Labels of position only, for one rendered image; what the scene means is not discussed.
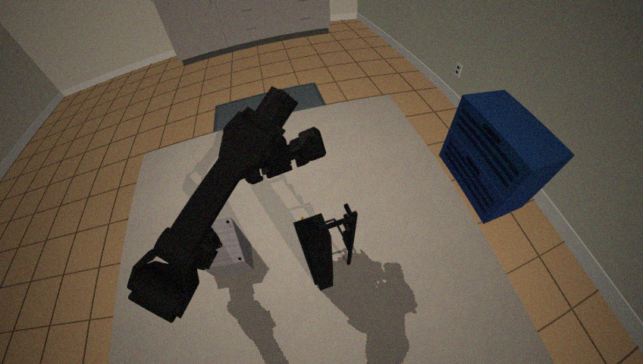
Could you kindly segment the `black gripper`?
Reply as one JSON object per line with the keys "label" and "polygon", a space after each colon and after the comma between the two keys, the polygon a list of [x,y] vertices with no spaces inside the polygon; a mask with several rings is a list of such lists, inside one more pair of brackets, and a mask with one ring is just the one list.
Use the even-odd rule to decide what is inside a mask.
{"label": "black gripper", "polygon": [[310,127],[300,132],[296,139],[290,141],[289,145],[284,137],[283,139],[284,141],[279,140],[267,162],[264,165],[259,164],[254,174],[245,178],[247,183],[256,184],[264,180],[260,174],[260,168],[263,175],[266,174],[267,178],[272,178],[293,170],[290,165],[293,159],[296,161],[296,166],[300,167],[326,154],[320,130],[316,127]]}

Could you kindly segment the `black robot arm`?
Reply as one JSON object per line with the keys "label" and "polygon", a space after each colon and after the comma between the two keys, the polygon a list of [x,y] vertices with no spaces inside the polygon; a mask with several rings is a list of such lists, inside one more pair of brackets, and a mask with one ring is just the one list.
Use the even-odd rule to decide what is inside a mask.
{"label": "black robot arm", "polygon": [[[239,180],[253,175],[284,141],[282,127],[297,104],[272,86],[255,111],[247,107],[233,116],[224,127],[217,162],[171,228],[132,268],[129,300],[170,323],[182,317],[199,285],[197,269],[209,270],[222,247],[212,224]],[[168,264],[151,262],[156,256]]]}

